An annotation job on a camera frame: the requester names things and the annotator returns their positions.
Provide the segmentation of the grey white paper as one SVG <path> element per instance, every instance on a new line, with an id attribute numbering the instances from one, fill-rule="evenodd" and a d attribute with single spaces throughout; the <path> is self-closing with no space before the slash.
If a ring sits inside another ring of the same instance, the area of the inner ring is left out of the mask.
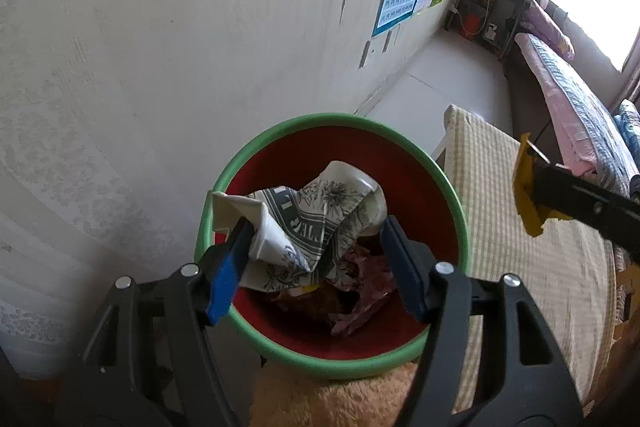
<path id="1" fill-rule="evenodd" d="M 359 237 L 378 233 L 386 217 L 382 186 L 338 160 L 300 190 L 213 194 L 215 232 L 231 231 L 242 218 L 255 229 L 240 285 L 262 293 L 341 280 L 344 256 Z"/>

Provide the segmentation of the yellow wrapper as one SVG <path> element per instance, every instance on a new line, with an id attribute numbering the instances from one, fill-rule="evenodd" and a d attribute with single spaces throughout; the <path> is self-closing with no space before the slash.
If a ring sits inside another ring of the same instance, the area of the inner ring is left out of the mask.
<path id="1" fill-rule="evenodd" d="M 512 186 L 516 210 L 522 219 L 524 229 L 529 236 L 537 237 L 544 233 L 544 224 L 549 219 L 570 221 L 570 217 L 535 202 L 535 178 L 544 168 L 552 167 L 552 164 L 529 138 L 529 133 L 521 135 Z"/>

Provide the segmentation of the pink snack wrapper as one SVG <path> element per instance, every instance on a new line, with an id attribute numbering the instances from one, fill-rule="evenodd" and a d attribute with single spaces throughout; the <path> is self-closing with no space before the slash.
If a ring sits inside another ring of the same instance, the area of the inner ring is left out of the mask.
<path id="1" fill-rule="evenodd" d="M 367 323 L 396 291 L 392 270 L 381 251 L 356 243 L 325 277 L 300 295 L 287 291 L 274 300 L 286 321 L 306 333 L 344 337 Z"/>

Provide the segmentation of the bed with striped quilt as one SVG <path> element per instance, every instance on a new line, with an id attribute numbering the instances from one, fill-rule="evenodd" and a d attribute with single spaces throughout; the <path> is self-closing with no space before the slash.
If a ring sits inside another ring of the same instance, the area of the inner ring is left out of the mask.
<path id="1" fill-rule="evenodd" d="M 574 176 L 629 195 L 631 179 L 639 170 L 600 98 L 538 37 L 520 32 L 515 43 L 541 87 L 562 164 Z"/>

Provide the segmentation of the blue patterned pillow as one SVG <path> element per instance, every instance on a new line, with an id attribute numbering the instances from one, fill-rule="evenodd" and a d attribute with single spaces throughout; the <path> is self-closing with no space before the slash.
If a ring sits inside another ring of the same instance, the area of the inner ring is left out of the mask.
<path id="1" fill-rule="evenodd" d="M 629 100 L 621 101 L 614 121 L 634 163 L 640 169 L 640 114 L 637 107 Z"/>

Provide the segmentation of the orange fluffy blanket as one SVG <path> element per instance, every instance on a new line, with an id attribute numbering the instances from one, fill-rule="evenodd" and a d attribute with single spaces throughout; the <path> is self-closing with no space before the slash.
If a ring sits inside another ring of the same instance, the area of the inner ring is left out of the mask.
<path id="1" fill-rule="evenodd" d="M 268 363 L 258 373 L 252 426 L 391 426 L 416 373 L 409 362 L 382 375 L 327 381 Z"/>

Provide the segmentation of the pink floral pillow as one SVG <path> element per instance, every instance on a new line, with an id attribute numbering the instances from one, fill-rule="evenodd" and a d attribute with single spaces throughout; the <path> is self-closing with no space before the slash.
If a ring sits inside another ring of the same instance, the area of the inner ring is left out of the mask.
<path id="1" fill-rule="evenodd" d="M 552 17 L 538 4 L 536 0 L 529 1 L 526 13 L 530 31 L 542 40 L 547 46 L 567 62 L 573 62 L 575 49 L 570 37 L 565 35 L 560 26 L 552 20 Z"/>

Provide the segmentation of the red bin green rim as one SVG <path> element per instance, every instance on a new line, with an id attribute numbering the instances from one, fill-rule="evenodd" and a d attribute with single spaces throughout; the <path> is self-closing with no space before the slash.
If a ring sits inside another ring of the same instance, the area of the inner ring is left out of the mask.
<path id="1" fill-rule="evenodd" d="M 299 188 L 332 160 L 370 174 L 409 239 L 425 244 L 437 259 L 469 271 L 468 228 L 446 174 L 402 134 L 367 118 L 319 113 L 280 122 L 245 144 L 214 187 L 238 195 L 277 185 Z M 401 366 L 420 355 L 428 333 L 397 295 L 347 337 L 295 332 L 245 288 L 235 293 L 227 317 L 267 360 L 331 379 L 375 376 Z"/>

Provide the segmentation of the red bucket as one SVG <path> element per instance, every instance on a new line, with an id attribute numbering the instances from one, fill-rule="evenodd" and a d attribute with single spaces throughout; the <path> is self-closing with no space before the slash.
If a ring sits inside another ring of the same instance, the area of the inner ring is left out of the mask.
<path id="1" fill-rule="evenodd" d="M 472 40 L 482 31 L 483 23 L 483 17 L 477 16 L 473 13 L 466 14 L 461 20 L 460 32 L 462 37 Z"/>

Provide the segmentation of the dark shelf unit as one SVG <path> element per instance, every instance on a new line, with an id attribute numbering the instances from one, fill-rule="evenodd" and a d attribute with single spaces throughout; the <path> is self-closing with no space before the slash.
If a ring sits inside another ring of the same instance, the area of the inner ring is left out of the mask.
<path id="1" fill-rule="evenodd" d="M 502 62 L 528 8 L 529 0 L 454 0 L 445 18 L 444 29 L 461 36 L 461 20 L 466 14 L 483 17 L 482 31 L 469 41 L 477 43 Z"/>

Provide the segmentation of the white wall socket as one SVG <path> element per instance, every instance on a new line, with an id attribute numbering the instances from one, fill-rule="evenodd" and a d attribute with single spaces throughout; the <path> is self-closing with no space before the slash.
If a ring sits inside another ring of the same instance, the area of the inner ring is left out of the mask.
<path id="1" fill-rule="evenodd" d="M 362 51 L 359 66 L 358 66 L 359 68 L 363 68 L 364 66 L 366 66 L 368 57 L 370 55 L 370 47 L 371 47 L 371 41 L 368 40 L 363 47 L 363 51 Z"/>

